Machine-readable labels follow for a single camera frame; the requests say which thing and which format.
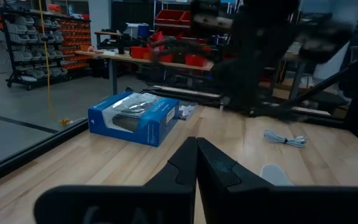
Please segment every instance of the white cable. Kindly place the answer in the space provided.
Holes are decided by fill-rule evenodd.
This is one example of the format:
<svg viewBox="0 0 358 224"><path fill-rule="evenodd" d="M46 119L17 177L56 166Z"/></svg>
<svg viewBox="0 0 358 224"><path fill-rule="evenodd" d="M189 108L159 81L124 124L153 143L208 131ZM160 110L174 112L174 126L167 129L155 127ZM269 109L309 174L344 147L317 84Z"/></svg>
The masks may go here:
<svg viewBox="0 0 358 224"><path fill-rule="evenodd" d="M287 139L286 137L278 135L273 131L269 130L264 131L264 137L272 143L284 143L295 147L304 147L306 144L306 140L308 139L308 137L306 136L299 136L295 139Z"/></svg>

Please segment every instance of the black metal frame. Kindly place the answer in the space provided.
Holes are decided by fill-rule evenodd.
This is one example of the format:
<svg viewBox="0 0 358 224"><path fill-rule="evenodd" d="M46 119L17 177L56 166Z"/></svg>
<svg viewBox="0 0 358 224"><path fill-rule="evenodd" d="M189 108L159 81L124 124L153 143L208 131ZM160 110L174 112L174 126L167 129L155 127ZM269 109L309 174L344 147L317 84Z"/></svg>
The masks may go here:
<svg viewBox="0 0 358 224"><path fill-rule="evenodd" d="M8 79L5 80L7 82L7 86L11 87L12 83L17 83L17 84L26 85L27 90L31 90L31 88L33 86L46 85L47 84L47 79L46 78L37 80L36 82L28 82L28 81L23 80L21 78L21 76L20 76L22 71L20 71L20 70L18 70L16 68L17 65L33 65L33 67L35 68L36 63L37 64L38 63L45 63L46 60L29 61L29 62L15 62L14 57L13 57L13 49L12 49L13 45L33 46L33 45L44 45L44 43L18 44L18 43L15 43L15 42L11 42L9 32L8 32L8 29L7 29L7 25L6 25L6 17L5 17L6 14L8 14L8 15L9 14L16 14L16 15L21 15L21 16L37 16L37 17L40 17L40 14L35 13L35 12L17 11L17 10L6 9L6 8L0 7L1 22L2 22L2 27L4 28L3 32L4 32L5 40L6 40L6 47L7 47L7 51L8 51L9 58L11 60L11 66L12 66L12 74L9 76ZM90 22L90 20L76 19L76 18L71 18L71 17L56 16L56 15L50 15L50 14L44 14L44 18L61 19L61 20L69 20L69 21ZM61 43L52 43L52 44L48 44L48 45L53 45L55 47L55 50L59 50L58 46L61 45ZM61 67L61 64L60 64L61 60L63 60L63 58L54 58L54 59L49 59L49 62L56 62L57 63L56 66ZM64 81L67 81L67 80L71 80L73 77L76 77L76 76L75 75L70 75L68 73L64 77L51 77L50 80L53 80L52 82L54 82L54 83L56 83L56 82L64 82Z"/></svg>

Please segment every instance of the table leg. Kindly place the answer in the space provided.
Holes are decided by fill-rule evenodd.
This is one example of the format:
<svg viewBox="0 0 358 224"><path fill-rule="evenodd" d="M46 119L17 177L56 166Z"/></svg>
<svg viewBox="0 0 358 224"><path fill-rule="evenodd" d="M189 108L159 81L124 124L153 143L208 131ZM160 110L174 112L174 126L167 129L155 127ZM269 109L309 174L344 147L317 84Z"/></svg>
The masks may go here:
<svg viewBox="0 0 358 224"><path fill-rule="evenodd" d="M273 75L273 80L272 80L272 82L270 84L269 91L271 92L271 94L273 94L273 90L274 90L275 85L277 84L279 74L280 74L280 63L277 65L277 71Z"/></svg>
<svg viewBox="0 0 358 224"><path fill-rule="evenodd" d="M96 34L96 48L100 49L100 34Z"/></svg>
<svg viewBox="0 0 358 224"><path fill-rule="evenodd" d="M294 99L298 95L299 84L301 83L303 71L305 70L306 62L299 62L299 66L296 70L295 77L293 77L293 83L291 86L290 98Z"/></svg>
<svg viewBox="0 0 358 224"><path fill-rule="evenodd" d="M187 78L187 87L193 87L193 78Z"/></svg>
<svg viewBox="0 0 358 224"><path fill-rule="evenodd" d="M109 59L109 83L111 96L114 96L117 94L117 65L113 59Z"/></svg>

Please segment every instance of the blue box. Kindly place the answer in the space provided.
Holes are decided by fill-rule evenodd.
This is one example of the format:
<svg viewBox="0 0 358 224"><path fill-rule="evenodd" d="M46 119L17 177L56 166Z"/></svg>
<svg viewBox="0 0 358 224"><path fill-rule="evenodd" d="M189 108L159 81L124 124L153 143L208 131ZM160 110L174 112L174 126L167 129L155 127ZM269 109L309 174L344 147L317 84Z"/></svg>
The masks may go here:
<svg viewBox="0 0 358 224"><path fill-rule="evenodd" d="M125 91L90 107L88 109L89 131L150 146L159 146L178 121L178 100L148 95L157 99L150 103L149 105L152 106L138 117L126 112L124 115L121 112L117 113L118 106L130 108L132 112L131 105L125 105L123 102L136 99L136 96L144 97L146 94L140 95Z"/></svg>

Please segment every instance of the concrete floor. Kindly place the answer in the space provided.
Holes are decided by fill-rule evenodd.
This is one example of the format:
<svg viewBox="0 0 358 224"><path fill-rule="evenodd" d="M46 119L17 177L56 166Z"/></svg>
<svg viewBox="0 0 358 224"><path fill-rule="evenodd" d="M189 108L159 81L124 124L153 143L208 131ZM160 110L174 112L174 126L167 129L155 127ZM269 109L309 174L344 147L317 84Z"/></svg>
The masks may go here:
<svg viewBox="0 0 358 224"><path fill-rule="evenodd" d="M58 119L87 117L87 109L109 95L109 80L84 77L69 82L51 85L52 108L56 119L51 119L48 110L47 87L27 91L25 86L6 86L6 55L0 43L0 116L37 126L61 131ZM126 86L141 91L146 84L132 75L118 78L118 92ZM0 120L0 159L34 144L51 133L27 128Z"/></svg>

